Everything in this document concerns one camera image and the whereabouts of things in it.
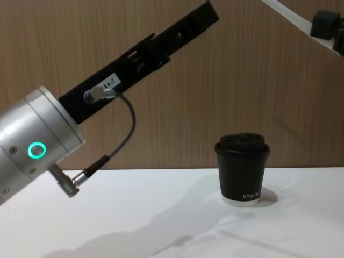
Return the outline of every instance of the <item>black coffee cup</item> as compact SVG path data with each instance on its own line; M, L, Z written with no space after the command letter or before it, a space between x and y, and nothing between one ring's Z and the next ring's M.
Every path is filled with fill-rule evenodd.
M230 134L215 145L221 193L234 206L259 201L270 147L256 133Z

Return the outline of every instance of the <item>black cable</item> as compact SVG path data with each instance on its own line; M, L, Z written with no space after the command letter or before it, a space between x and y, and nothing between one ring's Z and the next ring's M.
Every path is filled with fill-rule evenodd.
M125 102L125 104L127 104L132 118L132 126L127 137L120 143L120 145L118 145L116 149L114 149L113 152L107 155L110 159L114 157L123 148L124 145L126 145L126 143L129 141L136 128L136 115L133 105L130 103L129 99L127 99L127 97L125 97L123 94L116 92L116 96L121 98Z
M136 115L135 115L135 110L134 110L133 105L130 103L129 99L127 99L127 97L125 97L121 93L116 92L116 96L122 99L125 102L125 104L128 106L131 117L132 117L132 126L126 138L118 145L116 149L114 149L110 154L104 155L103 157L101 157L99 160L97 160L95 163L93 163L87 169L83 171L84 175L87 178L91 177L96 171L101 169L101 167L105 165L111 158L113 158L126 145L126 143L129 141L129 139L131 138L131 136L133 135L135 131Z

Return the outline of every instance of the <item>metal connector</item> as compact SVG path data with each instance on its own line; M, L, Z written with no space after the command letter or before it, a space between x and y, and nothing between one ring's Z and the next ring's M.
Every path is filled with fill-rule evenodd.
M68 197L73 197L79 192L79 188L74 185L73 181L67 176L58 165L53 165L49 169L50 173L55 177L58 185L61 189L68 195Z
M99 86L94 86L92 89L84 93L84 99L87 103L94 103L105 98L115 98L116 92L112 89L103 89Z
M84 172L81 172L72 179L72 182L76 187L79 187L84 182L86 182L87 179L88 177L85 176Z

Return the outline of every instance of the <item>white logo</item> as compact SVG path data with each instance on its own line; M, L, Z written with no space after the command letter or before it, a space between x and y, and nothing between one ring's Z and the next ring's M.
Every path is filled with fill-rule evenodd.
M255 193L248 193L246 195L242 195L242 197L244 199L247 199L247 198L254 198L254 197L258 197L260 195L260 191L259 192L255 192Z

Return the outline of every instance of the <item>green led ring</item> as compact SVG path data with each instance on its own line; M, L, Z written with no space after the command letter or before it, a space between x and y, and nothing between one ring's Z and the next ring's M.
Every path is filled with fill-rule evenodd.
M43 152L39 155L34 155L32 153L32 148L34 148L36 146L39 146L43 149ZM43 157L45 155L46 152L47 152L47 147L42 142L39 142L39 141L35 141L35 142L31 143L29 145L29 147L27 148L28 156L34 160L40 159L41 157Z

